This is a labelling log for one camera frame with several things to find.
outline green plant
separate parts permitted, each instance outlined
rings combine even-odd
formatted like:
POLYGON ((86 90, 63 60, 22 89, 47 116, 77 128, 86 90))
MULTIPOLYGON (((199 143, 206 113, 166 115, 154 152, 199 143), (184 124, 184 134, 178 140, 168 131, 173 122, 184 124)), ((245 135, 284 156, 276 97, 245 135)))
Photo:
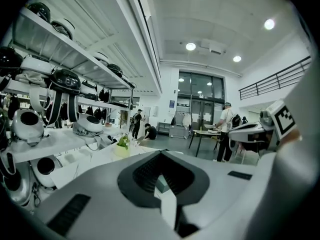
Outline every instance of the green plant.
POLYGON ((130 140, 128 138, 128 135, 124 135, 119 139, 119 142, 117 143, 118 146, 124 147, 126 150, 128 149, 130 140))

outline table leg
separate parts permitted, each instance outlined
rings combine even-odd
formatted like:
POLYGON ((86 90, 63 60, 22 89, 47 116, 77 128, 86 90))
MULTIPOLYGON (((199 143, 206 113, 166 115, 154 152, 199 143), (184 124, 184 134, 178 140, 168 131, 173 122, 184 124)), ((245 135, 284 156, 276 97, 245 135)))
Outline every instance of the table leg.
POLYGON ((200 148, 201 139, 202 139, 202 134, 200 134, 199 144, 198 144, 198 148, 197 148, 196 153, 195 153, 195 157, 197 157, 197 156, 198 156, 198 152, 199 152, 199 148, 200 148))
POLYGON ((192 138, 191 138, 191 141, 190 141, 190 145, 189 145, 189 149, 190 149, 190 147, 191 147, 192 141, 194 140, 194 136, 195 136, 195 132, 193 132, 193 135, 192 135, 192 138))
POLYGON ((218 141, 215 143, 213 151, 215 151, 217 149, 217 146, 218 146, 218 141))

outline white t-shirt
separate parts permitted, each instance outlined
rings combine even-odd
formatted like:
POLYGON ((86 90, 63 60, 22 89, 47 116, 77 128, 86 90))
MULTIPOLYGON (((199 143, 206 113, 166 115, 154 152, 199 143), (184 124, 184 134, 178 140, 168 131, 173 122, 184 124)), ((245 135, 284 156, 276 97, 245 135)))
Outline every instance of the white t-shirt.
POLYGON ((235 113, 232 111, 232 108, 229 107, 222 111, 220 119, 224 120, 222 124, 221 132, 227 133, 228 132, 228 123, 231 122, 231 119, 235 116, 235 113))

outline railing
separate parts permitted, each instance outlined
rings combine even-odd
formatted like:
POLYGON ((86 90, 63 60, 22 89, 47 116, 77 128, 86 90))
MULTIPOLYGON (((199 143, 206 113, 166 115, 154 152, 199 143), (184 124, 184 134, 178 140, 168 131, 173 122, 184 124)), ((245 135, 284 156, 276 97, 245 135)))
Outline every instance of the railing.
POLYGON ((259 96, 298 83, 310 63, 311 57, 305 57, 275 74, 240 89, 240 99, 259 96))

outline flower pot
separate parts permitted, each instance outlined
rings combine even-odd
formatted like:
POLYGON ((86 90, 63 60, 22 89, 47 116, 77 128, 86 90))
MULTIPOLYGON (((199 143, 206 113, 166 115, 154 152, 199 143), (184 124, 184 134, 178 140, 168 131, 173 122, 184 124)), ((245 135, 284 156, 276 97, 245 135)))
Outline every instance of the flower pot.
POLYGON ((128 158, 130 157, 130 148, 126 149, 124 146, 115 145, 114 153, 118 157, 128 158))

